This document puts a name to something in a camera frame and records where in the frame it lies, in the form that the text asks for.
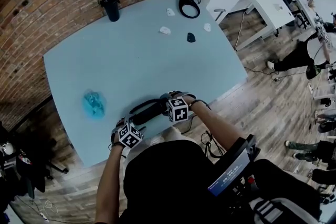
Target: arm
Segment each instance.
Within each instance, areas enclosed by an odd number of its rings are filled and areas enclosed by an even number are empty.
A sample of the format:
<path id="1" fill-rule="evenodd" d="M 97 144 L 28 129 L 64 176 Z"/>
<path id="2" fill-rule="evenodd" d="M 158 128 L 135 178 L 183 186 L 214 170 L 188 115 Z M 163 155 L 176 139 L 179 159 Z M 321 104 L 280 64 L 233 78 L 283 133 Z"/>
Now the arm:
<path id="1" fill-rule="evenodd" d="M 194 100 L 188 95 L 185 95 L 183 99 L 187 104 L 190 104 Z M 217 113 L 210 110 L 204 103 L 194 103 L 191 110 L 194 111 L 194 113 L 202 120 L 205 126 L 210 130 L 212 135 L 225 150 L 228 150 L 239 137 L 243 137 L 240 130 L 225 121 Z"/>
<path id="2" fill-rule="evenodd" d="M 98 187 L 95 223 L 114 224 L 118 222 L 119 167 L 122 150 L 121 145 L 114 146 L 106 162 Z"/>

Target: black ring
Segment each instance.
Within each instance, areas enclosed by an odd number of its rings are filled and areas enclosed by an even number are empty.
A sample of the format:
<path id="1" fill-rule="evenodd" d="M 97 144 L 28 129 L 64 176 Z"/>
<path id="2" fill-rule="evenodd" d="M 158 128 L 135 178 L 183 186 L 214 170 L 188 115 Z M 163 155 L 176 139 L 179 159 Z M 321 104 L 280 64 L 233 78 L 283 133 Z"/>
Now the black ring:
<path id="1" fill-rule="evenodd" d="M 193 6 L 194 8 L 196 8 L 197 15 L 196 16 L 189 16 L 189 15 L 185 14 L 184 11 L 182 10 L 183 6 L 185 6 L 185 5 Z M 189 19 L 195 19 L 195 18 L 197 18 L 199 16 L 199 14 L 201 13 L 200 8 L 198 7 L 198 5 L 193 0 L 180 0 L 178 2 L 178 7 L 180 8 L 180 12 L 182 13 L 182 15 L 184 17 L 189 18 Z"/>

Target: wooden floor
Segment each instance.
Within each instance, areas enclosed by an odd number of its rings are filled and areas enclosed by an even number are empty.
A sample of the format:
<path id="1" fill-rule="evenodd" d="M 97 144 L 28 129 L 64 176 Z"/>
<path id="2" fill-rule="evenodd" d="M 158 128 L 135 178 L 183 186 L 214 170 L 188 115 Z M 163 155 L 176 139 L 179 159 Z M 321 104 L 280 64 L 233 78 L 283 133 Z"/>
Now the wooden floor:
<path id="1" fill-rule="evenodd" d="M 228 15 L 220 24 L 233 46 L 237 40 L 241 17 L 242 13 Z M 239 43 L 261 28 L 263 25 L 257 13 L 252 12 L 246 15 Z M 296 45 L 292 38 L 298 34 L 298 29 L 292 30 L 284 27 L 278 38 L 272 35 L 264 41 L 257 40 L 239 51 L 238 56 L 245 67 L 269 72 L 265 67 L 265 60 L 281 59 L 291 52 Z M 290 72 L 282 72 L 278 77 L 305 72 L 305 70 L 305 68 L 293 69 Z M 245 83 L 223 94 L 211 104 L 211 107 L 241 128 L 246 136 L 256 135 L 258 146 L 266 158 L 282 169 L 307 175 L 309 168 L 306 163 L 293 159 L 291 152 L 283 146 L 285 140 L 312 143 L 324 139 L 324 135 L 317 133 L 317 127 L 312 118 L 316 105 L 311 101 L 306 75 L 298 74 L 274 82 L 270 76 L 265 74 L 251 71 L 247 73 L 248 79 Z M 319 80 L 319 83 L 323 83 L 325 78 L 326 74 L 322 73 L 311 80 L 311 83 L 316 86 Z M 183 132 L 187 124 L 181 124 L 178 127 Z M 93 221 L 96 192 L 104 163 L 91 168 L 82 167 L 52 101 L 40 109 L 18 131 L 24 133 L 27 129 L 45 132 L 46 135 L 54 137 L 57 141 L 54 163 L 60 167 L 68 167 L 70 170 L 67 175 L 52 171 L 54 180 L 46 181 L 46 192 L 36 191 L 35 202 L 39 210 L 43 209 L 46 200 L 50 200 L 57 206 L 58 213 L 55 214 L 46 209 L 49 219 L 75 223 Z M 205 130 L 205 126 L 198 118 L 195 118 L 192 129 L 187 135 L 201 145 L 200 134 Z M 29 203 L 29 198 L 22 197 L 21 199 L 36 210 L 36 206 Z M 120 211 L 122 212 L 126 206 L 127 200 L 121 184 Z M 13 203 L 13 207 L 26 223 L 44 223 L 39 215 L 18 199 Z"/>

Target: person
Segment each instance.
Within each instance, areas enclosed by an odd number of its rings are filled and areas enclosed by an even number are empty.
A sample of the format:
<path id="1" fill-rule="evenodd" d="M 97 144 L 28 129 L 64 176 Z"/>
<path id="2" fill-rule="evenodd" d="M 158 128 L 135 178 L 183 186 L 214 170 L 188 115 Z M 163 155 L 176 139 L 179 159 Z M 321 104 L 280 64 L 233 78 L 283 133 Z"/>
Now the person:
<path id="1" fill-rule="evenodd" d="M 323 24 L 327 33 L 336 33 L 336 17 L 333 17 L 333 23 Z M 329 35 L 335 44 L 336 35 Z M 266 66 L 274 71 L 287 71 L 296 67 L 314 66 L 324 69 L 326 64 L 330 63 L 330 53 L 318 33 L 312 34 L 307 40 L 298 42 L 294 51 L 288 54 L 282 61 L 267 61 Z"/>
<path id="2" fill-rule="evenodd" d="M 195 101 L 188 95 L 183 98 L 188 105 Z M 244 136 L 240 130 L 202 102 L 194 102 L 190 110 L 202 120 L 225 150 L 229 150 L 239 137 Z M 153 139 L 143 140 L 130 150 L 127 158 L 132 156 L 132 159 L 125 168 L 123 180 L 127 209 L 120 217 L 119 169 L 124 148 L 117 143 L 118 136 L 115 136 L 116 144 L 112 147 L 98 187 L 95 223 L 224 221 L 223 206 L 207 190 L 213 182 L 208 178 L 214 167 L 213 163 L 198 144 L 190 138 L 182 139 L 184 136 L 181 134 L 179 136 L 180 139 L 168 142 L 160 141 L 162 139 L 157 137 L 154 143 Z M 317 191 L 266 159 L 259 159 L 253 165 L 256 166 L 256 183 L 259 188 L 263 186 L 266 198 L 288 197 L 313 218 L 319 218 L 320 202 Z M 245 219 L 247 215 L 242 214 L 240 217 Z"/>
<path id="3" fill-rule="evenodd" d="M 305 151 L 294 153 L 293 157 L 307 162 L 322 160 L 328 164 L 327 171 L 314 169 L 311 179 L 318 184 L 336 184 L 336 144 L 328 141 L 320 141 L 315 144 L 301 144 L 292 141 L 285 141 L 285 147 L 290 150 Z"/>

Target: white pants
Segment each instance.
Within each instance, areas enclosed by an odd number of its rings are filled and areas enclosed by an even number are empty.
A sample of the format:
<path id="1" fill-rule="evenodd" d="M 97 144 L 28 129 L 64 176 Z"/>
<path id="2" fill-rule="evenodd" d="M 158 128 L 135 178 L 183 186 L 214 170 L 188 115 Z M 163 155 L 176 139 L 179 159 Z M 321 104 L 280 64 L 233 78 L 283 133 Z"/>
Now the white pants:
<path id="1" fill-rule="evenodd" d="M 175 141 L 175 140 L 189 140 L 191 142 L 196 143 L 195 140 L 182 135 L 181 132 L 175 127 L 168 128 L 167 130 L 163 131 L 162 134 L 160 134 L 160 135 L 164 138 L 165 142 Z M 151 138 L 144 139 L 143 141 L 141 141 L 141 143 L 139 145 L 137 145 L 135 148 L 132 148 L 129 151 L 129 153 L 128 153 L 128 155 L 127 155 L 127 157 L 126 157 L 126 159 L 123 163 L 123 175 L 124 175 L 124 177 L 125 177 L 126 167 L 130 163 L 130 161 L 133 160 L 135 157 L 137 157 L 145 149 L 149 148 L 150 144 L 151 144 L 151 140 L 154 139 L 154 138 L 155 138 L 155 136 L 151 137 Z"/>

